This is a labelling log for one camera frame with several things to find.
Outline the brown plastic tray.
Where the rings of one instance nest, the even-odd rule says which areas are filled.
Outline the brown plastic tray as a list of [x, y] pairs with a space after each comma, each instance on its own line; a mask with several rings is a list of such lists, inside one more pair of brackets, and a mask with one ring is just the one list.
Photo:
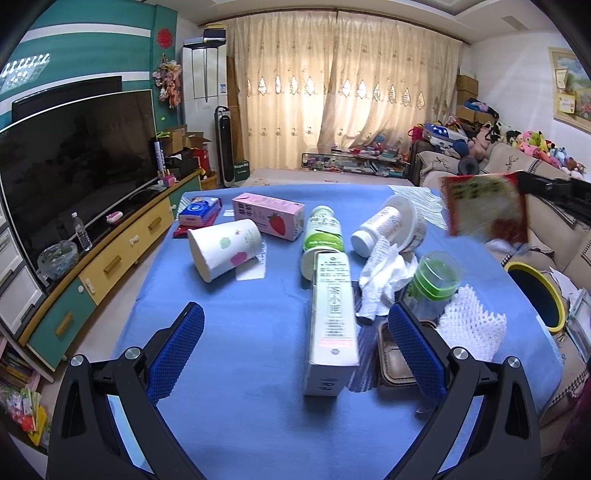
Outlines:
[[417, 384], [398, 344], [394, 341], [388, 322], [378, 327], [378, 359], [382, 383], [389, 388], [402, 388]]

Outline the white foam net sleeve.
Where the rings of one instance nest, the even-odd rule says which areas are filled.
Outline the white foam net sleeve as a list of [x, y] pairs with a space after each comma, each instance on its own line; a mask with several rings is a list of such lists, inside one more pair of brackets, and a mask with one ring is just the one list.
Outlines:
[[464, 285], [446, 305], [436, 331], [450, 348], [463, 347], [476, 360], [491, 362], [505, 338], [507, 318], [486, 310], [474, 289]]

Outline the clear green-lid container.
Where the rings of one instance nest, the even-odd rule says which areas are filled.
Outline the clear green-lid container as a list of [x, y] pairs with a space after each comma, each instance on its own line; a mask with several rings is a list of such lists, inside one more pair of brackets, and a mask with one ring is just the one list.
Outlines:
[[434, 251], [423, 255], [405, 289], [403, 303], [419, 320], [437, 323], [463, 276], [462, 267], [447, 252]]

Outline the tall white tea box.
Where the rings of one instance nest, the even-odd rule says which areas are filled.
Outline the tall white tea box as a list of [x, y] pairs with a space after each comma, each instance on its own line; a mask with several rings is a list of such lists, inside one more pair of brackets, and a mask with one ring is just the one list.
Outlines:
[[359, 367], [351, 270], [344, 252], [315, 257], [308, 333], [304, 395], [338, 396]]

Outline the white tissue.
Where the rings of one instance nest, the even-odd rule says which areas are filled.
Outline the white tissue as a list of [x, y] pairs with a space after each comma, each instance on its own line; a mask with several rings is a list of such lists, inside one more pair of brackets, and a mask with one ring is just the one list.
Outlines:
[[362, 299], [356, 316], [369, 321], [387, 316], [396, 294], [410, 283], [417, 268], [414, 252], [403, 254], [397, 244], [380, 236], [360, 275]]

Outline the white fruit paper cup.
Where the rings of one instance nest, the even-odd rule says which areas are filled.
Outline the white fruit paper cup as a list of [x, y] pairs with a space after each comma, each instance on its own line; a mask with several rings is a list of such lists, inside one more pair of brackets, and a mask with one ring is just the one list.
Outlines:
[[187, 239], [197, 272], [207, 283], [245, 264], [263, 248], [259, 228], [250, 219], [190, 230]]

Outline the white printed paper bowl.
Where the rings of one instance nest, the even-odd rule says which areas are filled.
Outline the white printed paper bowl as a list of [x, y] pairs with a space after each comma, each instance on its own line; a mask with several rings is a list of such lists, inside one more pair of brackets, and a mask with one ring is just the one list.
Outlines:
[[391, 196], [384, 207], [396, 208], [401, 214], [401, 226], [392, 240], [400, 247], [400, 253], [414, 252], [427, 235], [427, 222], [414, 203], [401, 195]]

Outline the small white pill bottle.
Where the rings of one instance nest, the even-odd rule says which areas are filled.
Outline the small white pill bottle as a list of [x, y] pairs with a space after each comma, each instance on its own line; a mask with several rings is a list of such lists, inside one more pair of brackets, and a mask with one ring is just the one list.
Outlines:
[[381, 237], [386, 238], [391, 245], [399, 244], [397, 236], [401, 227], [400, 210], [393, 206], [386, 206], [353, 232], [351, 236], [353, 251], [363, 258], [369, 258]]

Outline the coconut water bottle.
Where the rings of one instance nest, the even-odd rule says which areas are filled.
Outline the coconut water bottle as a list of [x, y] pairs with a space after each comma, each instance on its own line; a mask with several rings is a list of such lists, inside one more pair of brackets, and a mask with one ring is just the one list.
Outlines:
[[329, 206], [315, 207], [305, 225], [301, 275], [305, 280], [311, 280], [318, 253], [343, 251], [341, 223], [335, 217], [335, 212]]

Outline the red snack bag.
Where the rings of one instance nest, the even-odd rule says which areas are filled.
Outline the red snack bag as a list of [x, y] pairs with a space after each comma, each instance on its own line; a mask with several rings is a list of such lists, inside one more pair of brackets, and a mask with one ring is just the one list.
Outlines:
[[441, 185], [452, 236], [483, 243], [502, 240], [511, 246], [529, 241], [526, 195], [516, 172], [452, 176]]

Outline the pink strawberry milk carton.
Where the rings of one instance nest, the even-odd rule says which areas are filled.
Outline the pink strawberry milk carton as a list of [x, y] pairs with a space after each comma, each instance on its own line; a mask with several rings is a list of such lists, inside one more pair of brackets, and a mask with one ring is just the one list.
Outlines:
[[304, 204], [253, 193], [232, 199], [235, 220], [250, 219], [259, 231], [294, 241], [304, 231]]

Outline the black yellow-rimmed trash bin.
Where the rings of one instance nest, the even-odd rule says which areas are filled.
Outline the black yellow-rimmed trash bin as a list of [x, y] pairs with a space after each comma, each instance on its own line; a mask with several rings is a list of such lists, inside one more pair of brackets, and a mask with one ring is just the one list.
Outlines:
[[557, 334], [566, 324], [562, 296], [543, 273], [522, 262], [509, 262], [505, 271], [537, 311], [551, 334]]

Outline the blue star tablecloth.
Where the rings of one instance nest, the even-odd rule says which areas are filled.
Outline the blue star tablecloth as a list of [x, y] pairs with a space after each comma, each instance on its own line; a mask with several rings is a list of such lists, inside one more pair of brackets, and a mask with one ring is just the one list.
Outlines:
[[[311, 184], [223, 189], [216, 224], [242, 192], [332, 208], [341, 222], [353, 280], [365, 265], [349, 236], [394, 195], [387, 185]], [[505, 314], [507, 333], [495, 356], [523, 363], [537, 413], [558, 388], [558, 349], [536, 310], [485, 246], [448, 237], [427, 223], [419, 254], [447, 251], [489, 310]], [[240, 280], [235, 270], [207, 284], [187, 239], [168, 232], [114, 348], [145, 345], [188, 302], [204, 308], [204, 334], [171, 395], [157, 407], [187, 455], [207, 479], [384, 479], [425, 421], [416, 415], [417, 387], [375, 388], [337, 398], [304, 397], [311, 284], [301, 275], [304, 234], [290, 242], [266, 239], [266, 274]]]

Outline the clear water bottle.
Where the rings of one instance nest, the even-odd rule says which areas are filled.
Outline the clear water bottle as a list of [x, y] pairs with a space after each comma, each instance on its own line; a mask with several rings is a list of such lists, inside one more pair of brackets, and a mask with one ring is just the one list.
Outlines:
[[83, 251], [88, 252], [92, 249], [92, 241], [87, 233], [86, 227], [84, 226], [83, 221], [78, 216], [76, 212], [71, 213], [71, 217], [74, 224], [74, 231], [80, 243], [80, 246]]

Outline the glass ashtray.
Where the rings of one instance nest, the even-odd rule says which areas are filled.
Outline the glass ashtray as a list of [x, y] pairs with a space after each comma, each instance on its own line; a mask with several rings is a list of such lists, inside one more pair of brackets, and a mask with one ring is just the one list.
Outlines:
[[69, 272], [79, 260], [77, 245], [70, 240], [62, 240], [46, 248], [38, 257], [40, 272], [51, 280], [58, 280]]

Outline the white papers on sofa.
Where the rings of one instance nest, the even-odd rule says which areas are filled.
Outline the white papers on sofa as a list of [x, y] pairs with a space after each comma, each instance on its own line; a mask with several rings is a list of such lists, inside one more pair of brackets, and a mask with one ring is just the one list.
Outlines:
[[559, 286], [563, 298], [571, 301], [578, 296], [579, 289], [568, 276], [554, 268], [550, 269], [550, 274], [556, 284]]

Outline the blue tissue pack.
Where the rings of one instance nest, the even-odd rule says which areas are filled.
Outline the blue tissue pack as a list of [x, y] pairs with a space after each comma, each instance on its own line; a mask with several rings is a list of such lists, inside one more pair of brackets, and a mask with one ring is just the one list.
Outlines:
[[183, 198], [179, 204], [177, 220], [180, 226], [191, 229], [208, 226], [221, 210], [221, 199], [197, 196]]

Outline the beige sectional sofa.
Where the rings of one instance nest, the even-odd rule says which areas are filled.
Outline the beige sectional sofa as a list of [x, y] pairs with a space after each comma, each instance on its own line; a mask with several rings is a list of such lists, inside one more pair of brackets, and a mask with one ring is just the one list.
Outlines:
[[[443, 179], [462, 176], [459, 161], [454, 157], [433, 151], [419, 153], [423, 163], [421, 183], [441, 192]], [[525, 194], [528, 213], [528, 235], [533, 253], [514, 256], [497, 254], [496, 260], [512, 260], [545, 270], [557, 268], [570, 276], [578, 287], [590, 285], [590, 226], [568, 214], [552, 202], [532, 194]], [[491, 261], [476, 261], [481, 297], [491, 299], [495, 311], [507, 317], [507, 333], [497, 353], [505, 359], [514, 354], [524, 363], [536, 411], [544, 413], [558, 391], [565, 375], [558, 347], [549, 330], [522, 293], [506, 273]]]

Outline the floral floor mat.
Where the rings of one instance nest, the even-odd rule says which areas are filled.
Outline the floral floor mat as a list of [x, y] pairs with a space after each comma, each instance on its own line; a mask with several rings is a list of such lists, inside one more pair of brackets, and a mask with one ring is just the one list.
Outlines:
[[274, 186], [294, 184], [361, 184], [412, 186], [407, 179], [329, 171], [286, 170], [259, 168], [242, 183], [246, 186]]

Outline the black flat television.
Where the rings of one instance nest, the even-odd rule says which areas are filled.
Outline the black flat television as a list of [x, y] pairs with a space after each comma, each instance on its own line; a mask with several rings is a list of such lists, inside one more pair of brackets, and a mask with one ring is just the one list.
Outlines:
[[31, 262], [156, 177], [147, 90], [94, 96], [46, 109], [1, 132], [1, 186], [10, 220]]

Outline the black tower fan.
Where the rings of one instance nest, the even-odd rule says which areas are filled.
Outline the black tower fan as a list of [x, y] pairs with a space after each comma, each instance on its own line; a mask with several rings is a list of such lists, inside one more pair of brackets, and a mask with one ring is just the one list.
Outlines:
[[233, 155], [231, 114], [228, 107], [216, 107], [214, 120], [219, 177], [224, 187], [230, 187], [235, 183], [235, 155]]

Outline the plush toy pile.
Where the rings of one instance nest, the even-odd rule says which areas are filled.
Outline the plush toy pile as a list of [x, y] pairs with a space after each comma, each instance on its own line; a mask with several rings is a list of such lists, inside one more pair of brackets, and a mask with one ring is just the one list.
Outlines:
[[551, 179], [586, 180], [585, 166], [541, 131], [520, 132], [500, 121], [487, 122], [469, 138], [468, 147], [484, 173], [527, 171]]

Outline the stacked cardboard boxes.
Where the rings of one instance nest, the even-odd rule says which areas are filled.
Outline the stacked cardboard boxes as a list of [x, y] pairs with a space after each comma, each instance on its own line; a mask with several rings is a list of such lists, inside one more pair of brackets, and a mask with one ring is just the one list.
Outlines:
[[494, 124], [499, 114], [479, 97], [479, 82], [468, 75], [459, 75], [456, 82], [457, 117], [474, 124]]

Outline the hanging flower decoration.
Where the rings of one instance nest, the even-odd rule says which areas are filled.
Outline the hanging flower decoration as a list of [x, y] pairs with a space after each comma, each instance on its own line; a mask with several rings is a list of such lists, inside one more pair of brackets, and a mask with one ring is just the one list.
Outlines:
[[181, 103], [182, 67], [175, 60], [161, 55], [160, 63], [152, 72], [154, 85], [158, 90], [158, 99], [170, 109], [175, 109]]

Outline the white air conditioner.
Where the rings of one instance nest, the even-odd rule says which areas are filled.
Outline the white air conditioner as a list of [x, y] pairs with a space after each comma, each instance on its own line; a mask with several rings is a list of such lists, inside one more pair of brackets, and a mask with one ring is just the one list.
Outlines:
[[209, 140], [209, 165], [218, 167], [215, 109], [228, 106], [226, 40], [205, 36], [188, 39], [181, 49], [183, 123]]

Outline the cream patterned curtains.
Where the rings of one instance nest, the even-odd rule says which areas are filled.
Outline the cream patterned curtains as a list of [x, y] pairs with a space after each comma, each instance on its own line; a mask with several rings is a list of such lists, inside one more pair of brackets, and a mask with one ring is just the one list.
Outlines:
[[245, 158], [296, 169], [301, 154], [348, 149], [408, 131], [452, 109], [463, 44], [372, 15], [277, 11], [225, 23]]

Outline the framed flower painting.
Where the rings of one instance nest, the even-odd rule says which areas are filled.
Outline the framed flower painting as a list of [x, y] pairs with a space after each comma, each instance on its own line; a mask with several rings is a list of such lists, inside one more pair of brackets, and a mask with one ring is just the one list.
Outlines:
[[553, 78], [554, 119], [590, 133], [590, 79], [576, 55], [549, 49]]

